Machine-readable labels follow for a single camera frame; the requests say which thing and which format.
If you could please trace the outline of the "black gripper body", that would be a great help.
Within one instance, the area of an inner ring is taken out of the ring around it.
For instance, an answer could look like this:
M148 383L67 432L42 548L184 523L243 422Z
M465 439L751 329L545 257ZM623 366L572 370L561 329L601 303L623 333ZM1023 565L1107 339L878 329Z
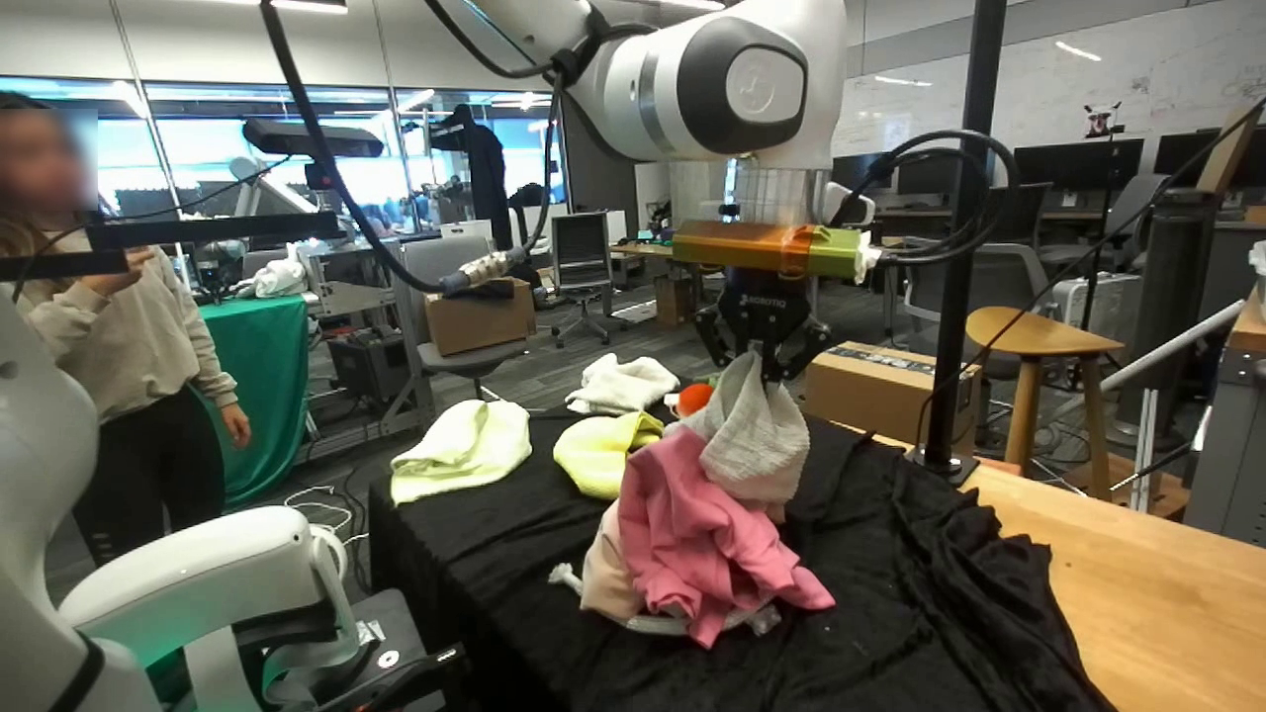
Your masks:
M701 303L697 315L701 311L715 311L736 356L755 352L767 370L780 370L780 343L809 321L820 321L802 279L760 269L727 269L721 296Z

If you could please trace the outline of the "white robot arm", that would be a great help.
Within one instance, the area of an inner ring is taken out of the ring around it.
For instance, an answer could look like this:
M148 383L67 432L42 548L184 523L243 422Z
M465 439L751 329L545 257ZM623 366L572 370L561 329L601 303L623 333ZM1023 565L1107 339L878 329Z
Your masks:
M541 75L638 162L750 162L744 224L827 224L847 0L429 0L494 75Z

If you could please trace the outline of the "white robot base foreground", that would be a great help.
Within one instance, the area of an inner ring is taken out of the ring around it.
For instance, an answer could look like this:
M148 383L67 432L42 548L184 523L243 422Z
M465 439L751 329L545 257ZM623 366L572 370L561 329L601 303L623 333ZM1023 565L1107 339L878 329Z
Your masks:
M6 712L442 712L454 656L429 652L399 588L350 600L344 543L253 506L48 593L48 547L96 470L101 420L27 321L0 303L0 703Z

